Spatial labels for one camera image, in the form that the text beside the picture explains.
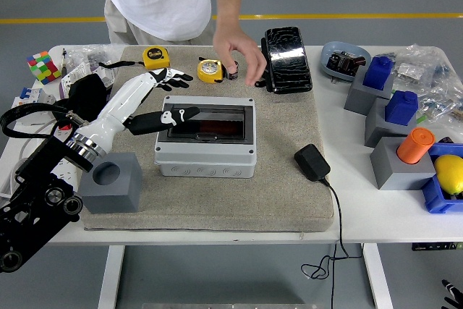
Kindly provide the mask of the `person's left hand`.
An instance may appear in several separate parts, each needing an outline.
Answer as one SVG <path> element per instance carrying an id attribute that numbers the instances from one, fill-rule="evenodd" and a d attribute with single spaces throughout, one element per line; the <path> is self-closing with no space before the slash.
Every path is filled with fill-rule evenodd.
<path id="1" fill-rule="evenodd" d="M 213 47 L 223 66 L 230 73 L 237 71 L 232 52 L 238 51 L 243 55 L 247 64 L 246 85 L 253 87 L 262 77 L 266 68 L 266 59 L 257 43 L 243 32 L 238 22 L 218 20 L 213 36 Z"/>

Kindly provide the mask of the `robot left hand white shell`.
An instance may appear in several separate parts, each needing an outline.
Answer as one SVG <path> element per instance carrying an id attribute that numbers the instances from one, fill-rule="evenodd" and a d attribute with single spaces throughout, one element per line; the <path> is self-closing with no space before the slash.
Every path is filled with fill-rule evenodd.
<path id="1" fill-rule="evenodd" d="M 174 111 L 155 111 L 134 116 L 152 89 L 188 88 L 193 77 L 169 68 L 149 70 L 133 77 L 116 92 L 104 106 L 96 120 L 79 128 L 67 142 L 76 151 L 87 151 L 92 156 L 111 152 L 114 136 L 128 129 L 133 135 L 160 132 L 175 127 L 200 113 L 192 106 Z"/>

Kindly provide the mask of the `robot right hand black fingers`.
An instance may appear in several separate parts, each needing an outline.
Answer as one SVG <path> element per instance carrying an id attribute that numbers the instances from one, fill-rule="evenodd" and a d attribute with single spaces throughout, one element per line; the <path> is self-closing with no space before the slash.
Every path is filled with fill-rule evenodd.
<path id="1" fill-rule="evenodd" d="M 462 292 L 445 279 L 442 279 L 441 283 L 451 295 L 451 298 L 444 297 L 444 300 L 454 308 L 462 309 Z"/>

